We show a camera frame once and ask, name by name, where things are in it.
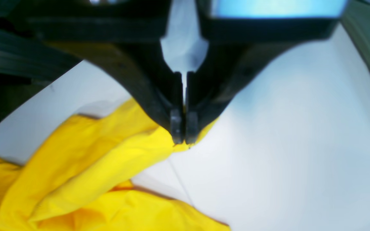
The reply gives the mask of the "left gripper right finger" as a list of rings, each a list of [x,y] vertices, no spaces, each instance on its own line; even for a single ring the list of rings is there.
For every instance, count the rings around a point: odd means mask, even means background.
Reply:
[[[281,54],[308,41],[330,38],[348,0],[197,0],[207,54],[187,73],[185,142]]]

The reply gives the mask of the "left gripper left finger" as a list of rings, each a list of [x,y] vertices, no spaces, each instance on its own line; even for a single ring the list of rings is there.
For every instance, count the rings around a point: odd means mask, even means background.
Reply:
[[[122,85],[174,143],[181,74],[163,59],[170,0],[0,0],[0,73],[53,81],[85,60]]]

